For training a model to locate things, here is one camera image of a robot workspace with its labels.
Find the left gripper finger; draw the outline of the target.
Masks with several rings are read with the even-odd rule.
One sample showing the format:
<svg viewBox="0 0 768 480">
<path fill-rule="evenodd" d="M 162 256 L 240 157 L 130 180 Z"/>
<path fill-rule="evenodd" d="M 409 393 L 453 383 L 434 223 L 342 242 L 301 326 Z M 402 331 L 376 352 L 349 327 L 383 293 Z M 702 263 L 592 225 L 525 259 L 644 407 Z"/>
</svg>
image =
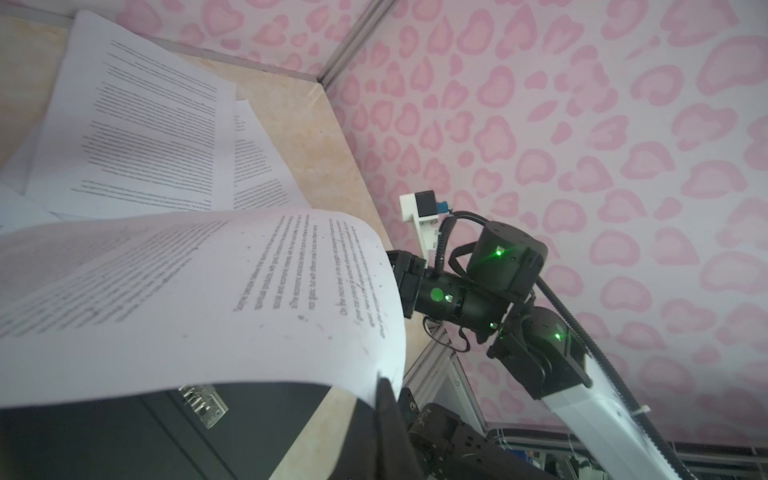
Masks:
<svg viewBox="0 0 768 480">
<path fill-rule="evenodd" d="M 359 401 L 344 440 L 345 479 L 422 479 L 391 382 L 377 381 L 374 406 Z"/>
</svg>

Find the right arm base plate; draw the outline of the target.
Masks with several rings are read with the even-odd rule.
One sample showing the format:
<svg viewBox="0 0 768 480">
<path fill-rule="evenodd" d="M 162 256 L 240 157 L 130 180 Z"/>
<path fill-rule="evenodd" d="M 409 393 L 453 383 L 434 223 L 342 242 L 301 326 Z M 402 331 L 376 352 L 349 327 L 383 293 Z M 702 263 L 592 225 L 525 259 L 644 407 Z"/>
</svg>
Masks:
<svg viewBox="0 0 768 480">
<path fill-rule="evenodd" d="M 551 479 L 553 476 L 490 442 L 447 408 L 419 406 L 404 388 L 398 404 L 408 439 L 426 478 L 432 479 Z"/>
</svg>

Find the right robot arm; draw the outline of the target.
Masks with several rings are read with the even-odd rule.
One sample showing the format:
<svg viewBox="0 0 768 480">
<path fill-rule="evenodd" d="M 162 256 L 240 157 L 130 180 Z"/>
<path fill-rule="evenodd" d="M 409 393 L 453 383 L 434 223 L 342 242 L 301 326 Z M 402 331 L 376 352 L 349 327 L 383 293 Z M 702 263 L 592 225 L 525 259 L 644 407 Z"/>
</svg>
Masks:
<svg viewBox="0 0 768 480">
<path fill-rule="evenodd" d="M 691 479 L 616 368 L 541 276 L 547 246 L 460 211 L 438 229 L 432 264 L 387 253 L 407 317 L 473 332 L 614 479 Z"/>
</svg>

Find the black and white folder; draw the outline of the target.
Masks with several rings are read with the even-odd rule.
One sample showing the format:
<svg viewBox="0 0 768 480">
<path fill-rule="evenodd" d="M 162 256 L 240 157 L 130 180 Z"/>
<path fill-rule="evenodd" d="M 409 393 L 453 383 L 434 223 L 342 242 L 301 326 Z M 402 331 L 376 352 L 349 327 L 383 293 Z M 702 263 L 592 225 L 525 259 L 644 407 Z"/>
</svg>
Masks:
<svg viewBox="0 0 768 480">
<path fill-rule="evenodd" d="M 4 479 L 267 479 L 328 392 L 221 384 L 207 429 L 177 391 L 1 413 Z"/>
</svg>

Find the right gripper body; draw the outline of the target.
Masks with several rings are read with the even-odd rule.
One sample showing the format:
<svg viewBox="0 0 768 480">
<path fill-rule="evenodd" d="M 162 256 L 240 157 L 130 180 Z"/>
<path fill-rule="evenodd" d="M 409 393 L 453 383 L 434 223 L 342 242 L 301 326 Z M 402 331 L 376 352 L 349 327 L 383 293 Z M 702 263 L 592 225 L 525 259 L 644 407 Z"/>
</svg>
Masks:
<svg viewBox="0 0 768 480">
<path fill-rule="evenodd" d="M 475 333 L 482 344 L 496 333 L 498 345 L 516 343 L 516 324 L 508 313 L 511 302 L 500 291 L 488 289 L 483 280 L 494 280 L 510 265 L 510 251 L 496 248 L 490 255 L 490 271 L 465 278 L 438 273 L 426 260 L 403 250 L 387 256 L 397 283 L 404 316 L 415 312 L 437 322 L 449 322 Z"/>
</svg>

